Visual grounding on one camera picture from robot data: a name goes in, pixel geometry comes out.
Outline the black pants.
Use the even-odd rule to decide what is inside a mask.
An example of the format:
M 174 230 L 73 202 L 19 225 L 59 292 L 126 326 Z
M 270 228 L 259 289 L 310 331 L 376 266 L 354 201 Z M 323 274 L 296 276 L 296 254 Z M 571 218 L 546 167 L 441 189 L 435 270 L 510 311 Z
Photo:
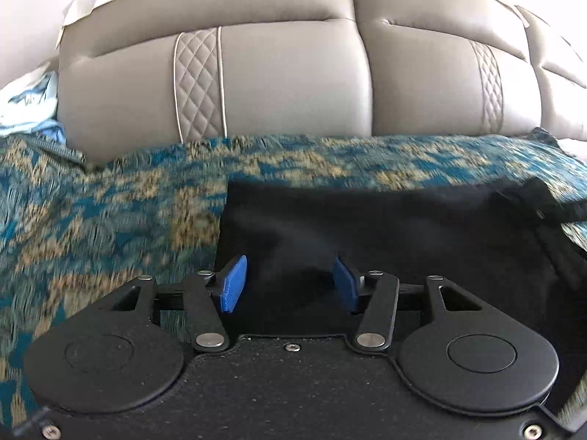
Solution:
M 415 391 L 464 413 L 563 405 L 586 369 L 582 200 L 540 179 L 373 192 L 233 182 L 215 265 L 248 258 L 242 334 L 344 336 Z M 365 275 L 347 311 L 331 270 Z

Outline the blue paisley patterned throw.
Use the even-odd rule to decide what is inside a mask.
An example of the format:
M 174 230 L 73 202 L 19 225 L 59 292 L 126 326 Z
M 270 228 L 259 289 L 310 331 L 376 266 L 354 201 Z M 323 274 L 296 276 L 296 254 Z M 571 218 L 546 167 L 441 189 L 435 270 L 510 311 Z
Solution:
M 586 194 L 586 165 L 548 132 L 232 136 L 133 152 L 104 167 L 50 139 L 1 141 L 1 422 L 36 403 L 29 344 L 136 275 L 171 282 L 214 261 L 231 180 L 399 191 L 537 177 Z

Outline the beige leather sofa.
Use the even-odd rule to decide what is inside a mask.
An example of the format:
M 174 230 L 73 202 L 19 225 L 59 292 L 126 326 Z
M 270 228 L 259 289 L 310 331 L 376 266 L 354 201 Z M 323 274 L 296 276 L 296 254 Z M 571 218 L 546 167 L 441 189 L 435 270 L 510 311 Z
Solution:
M 585 0 L 91 1 L 57 117 L 102 164 L 231 135 L 586 135 Z

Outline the light blue white cloth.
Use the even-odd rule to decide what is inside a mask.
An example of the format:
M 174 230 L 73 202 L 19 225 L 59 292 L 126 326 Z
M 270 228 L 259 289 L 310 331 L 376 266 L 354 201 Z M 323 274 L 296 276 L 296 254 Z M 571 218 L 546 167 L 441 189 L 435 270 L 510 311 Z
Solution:
M 29 134 L 65 144 L 57 109 L 57 60 L 50 59 L 1 88 L 1 136 Z

